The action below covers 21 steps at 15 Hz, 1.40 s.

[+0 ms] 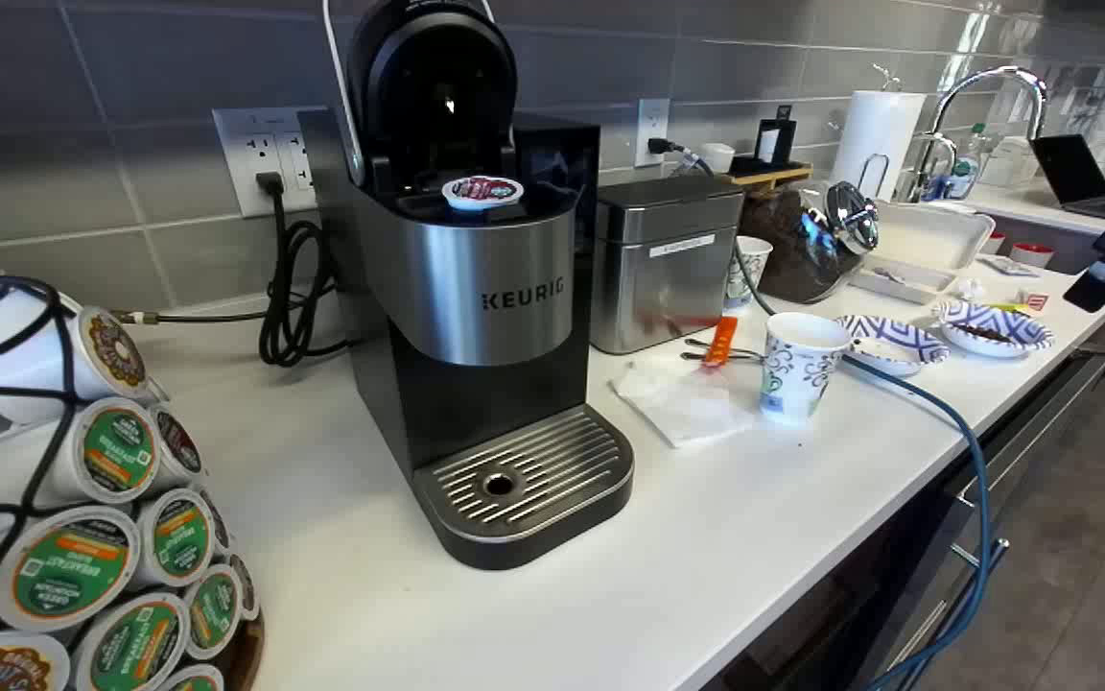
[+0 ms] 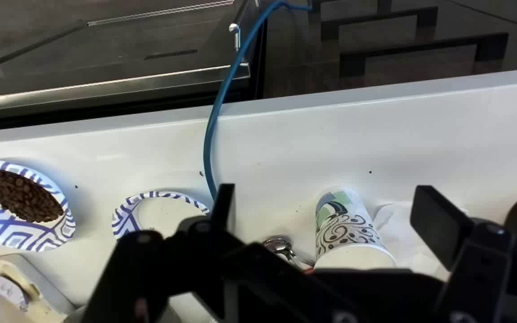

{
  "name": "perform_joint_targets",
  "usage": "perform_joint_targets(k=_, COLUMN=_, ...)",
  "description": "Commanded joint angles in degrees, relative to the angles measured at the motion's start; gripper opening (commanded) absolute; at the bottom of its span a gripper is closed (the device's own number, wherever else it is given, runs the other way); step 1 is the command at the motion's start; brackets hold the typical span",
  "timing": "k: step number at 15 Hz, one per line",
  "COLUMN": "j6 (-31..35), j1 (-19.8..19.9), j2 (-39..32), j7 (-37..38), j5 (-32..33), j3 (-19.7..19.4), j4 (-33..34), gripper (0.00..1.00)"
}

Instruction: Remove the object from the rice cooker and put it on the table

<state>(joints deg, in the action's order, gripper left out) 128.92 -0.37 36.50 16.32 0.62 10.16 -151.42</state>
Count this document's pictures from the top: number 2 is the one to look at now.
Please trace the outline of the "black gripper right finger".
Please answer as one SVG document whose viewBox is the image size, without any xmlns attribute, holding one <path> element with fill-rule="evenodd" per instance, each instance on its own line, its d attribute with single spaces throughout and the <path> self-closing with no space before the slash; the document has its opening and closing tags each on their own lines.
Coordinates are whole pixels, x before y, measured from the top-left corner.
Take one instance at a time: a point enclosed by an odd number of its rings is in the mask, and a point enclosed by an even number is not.
<svg viewBox="0 0 517 323">
<path fill-rule="evenodd" d="M 517 323 L 517 235 L 468 217 L 430 184 L 414 188 L 413 229 L 448 271 L 434 303 L 441 323 Z"/>
</svg>

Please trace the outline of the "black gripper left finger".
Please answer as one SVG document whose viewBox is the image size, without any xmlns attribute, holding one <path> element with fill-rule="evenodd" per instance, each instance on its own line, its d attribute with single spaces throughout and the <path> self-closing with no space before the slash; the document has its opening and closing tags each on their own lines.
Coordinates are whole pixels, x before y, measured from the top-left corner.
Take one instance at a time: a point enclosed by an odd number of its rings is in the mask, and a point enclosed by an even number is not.
<svg viewBox="0 0 517 323">
<path fill-rule="evenodd" d="M 120 236 L 82 323 L 163 323 L 181 294 L 219 323 L 303 323 L 305 274 L 228 231 L 233 193 L 231 183 L 222 184 L 211 211 L 186 217 L 170 236 L 154 229 Z"/>
</svg>

